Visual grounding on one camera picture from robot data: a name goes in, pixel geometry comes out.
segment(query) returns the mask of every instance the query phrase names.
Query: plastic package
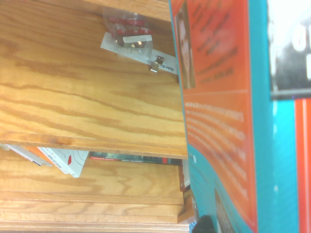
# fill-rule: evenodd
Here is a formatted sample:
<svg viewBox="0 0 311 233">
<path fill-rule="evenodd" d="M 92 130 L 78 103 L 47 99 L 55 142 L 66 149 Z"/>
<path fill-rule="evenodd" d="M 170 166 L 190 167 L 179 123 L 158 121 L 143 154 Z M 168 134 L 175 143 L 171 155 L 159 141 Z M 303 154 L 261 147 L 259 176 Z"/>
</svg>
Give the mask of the plastic package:
<svg viewBox="0 0 311 233">
<path fill-rule="evenodd" d="M 112 35 L 118 55 L 150 60 L 153 41 L 145 17 L 114 8 L 104 8 L 104 23 Z"/>
</svg>

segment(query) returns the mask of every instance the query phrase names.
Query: wooden shelf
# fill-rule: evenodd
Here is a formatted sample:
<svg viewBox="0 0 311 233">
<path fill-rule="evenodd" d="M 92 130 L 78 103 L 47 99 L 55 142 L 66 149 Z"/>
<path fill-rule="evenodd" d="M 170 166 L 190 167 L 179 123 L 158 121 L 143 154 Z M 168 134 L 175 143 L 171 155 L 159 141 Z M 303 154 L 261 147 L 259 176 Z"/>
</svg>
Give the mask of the wooden shelf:
<svg viewBox="0 0 311 233">
<path fill-rule="evenodd" d="M 186 158 L 176 76 L 101 49 L 102 16 L 0 0 L 0 22 L 0 143 Z"/>
<path fill-rule="evenodd" d="M 171 21 L 168 0 L 36 0 L 48 4 L 102 15 L 103 7 L 113 7 L 143 16 Z"/>
<path fill-rule="evenodd" d="M 173 228 L 183 213 L 177 166 L 87 159 L 75 179 L 0 150 L 0 177 L 0 230 Z"/>
</svg>

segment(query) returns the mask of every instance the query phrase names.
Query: teal book cover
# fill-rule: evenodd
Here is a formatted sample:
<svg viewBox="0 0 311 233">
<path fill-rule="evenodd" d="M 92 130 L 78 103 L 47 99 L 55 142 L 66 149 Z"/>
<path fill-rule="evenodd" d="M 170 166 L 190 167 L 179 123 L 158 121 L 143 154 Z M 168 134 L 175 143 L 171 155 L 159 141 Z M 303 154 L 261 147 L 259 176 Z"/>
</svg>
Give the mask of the teal book cover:
<svg viewBox="0 0 311 233">
<path fill-rule="evenodd" d="M 197 218 L 311 233 L 311 2 L 170 0 Z"/>
</svg>

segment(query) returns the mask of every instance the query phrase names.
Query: paper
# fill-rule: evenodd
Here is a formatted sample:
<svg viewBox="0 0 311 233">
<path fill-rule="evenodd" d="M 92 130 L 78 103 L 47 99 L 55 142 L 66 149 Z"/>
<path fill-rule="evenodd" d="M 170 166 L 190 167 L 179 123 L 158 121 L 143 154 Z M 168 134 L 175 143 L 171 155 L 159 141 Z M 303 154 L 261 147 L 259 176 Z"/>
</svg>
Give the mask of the paper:
<svg viewBox="0 0 311 233">
<path fill-rule="evenodd" d="M 139 41 L 152 41 L 151 35 L 136 35 L 123 37 L 125 43 L 135 43 Z"/>
<path fill-rule="evenodd" d="M 102 41 L 102 44 L 101 44 L 101 48 L 105 49 L 105 50 L 109 50 L 111 52 L 115 52 L 115 53 L 118 52 L 118 49 L 114 45 L 114 42 L 113 42 L 113 39 L 112 39 L 112 36 L 111 36 L 110 33 L 105 32 L 105 35 L 104 35 L 104 38 L 103 38 L 103 41 Z M 173 57 L 173 56 L 170 56 L 168 54 L 165 54 L 163 52 L 160 52 L 158 50 L 152 50 L 151 60 L 150 61 L 147 61 L 147 60 L 144 60 L 144 59 L 139 59 L 139 58 L 134 58 L 134 57 L 131 57 L 131 56 L 128 56 L 128 57 L 132 58 L 132 59 L 134 59 L 136 61 L 148 64 L 148 65 L 151 66 L 152 61 L 156 61 L 156 58 L 158 56 L 164 58 L 164 62 L 163 62 L 162 65 L 159 66 L 159 69 L 166 70 L 166 71 L 168 71 L 170 73 L 173 73 L 173 74 L 177 74 L 176 58 Z"/>
</svg>

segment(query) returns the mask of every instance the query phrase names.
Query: bookshelf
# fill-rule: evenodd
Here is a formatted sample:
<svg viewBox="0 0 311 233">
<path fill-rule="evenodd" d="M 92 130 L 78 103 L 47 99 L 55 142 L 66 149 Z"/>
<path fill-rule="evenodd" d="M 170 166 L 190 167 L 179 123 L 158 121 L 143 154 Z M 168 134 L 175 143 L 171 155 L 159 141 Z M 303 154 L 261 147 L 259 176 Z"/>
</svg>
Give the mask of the bookshelf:
<svg viewBox="0 0 311 233">
<path fill-rule="evenodd" d="M 0 177 L 0 231 L 188 230 L 176 225 L 184 205 L 177 166 L 87 159 L 75 179 L 0 150 Z"/>
<path fill-rule="evenodd" d="M 186 158 L 176 75 L 101 49 L 102 16 L 0 3 L 0 143 Z M 170 23 L 152 23 L 174 55 Z"/>
<path fill-rule="evenodd" d="M 103 6 L 149 18 L 175 55 L 165 0 L 0 0 L 0 143 L 187 158 L 177 76 L 100 48 Z M 0 150 L 0 231 L 188 232 L 177 166 L 86 160 L 80 178 Z"/>
</svg>

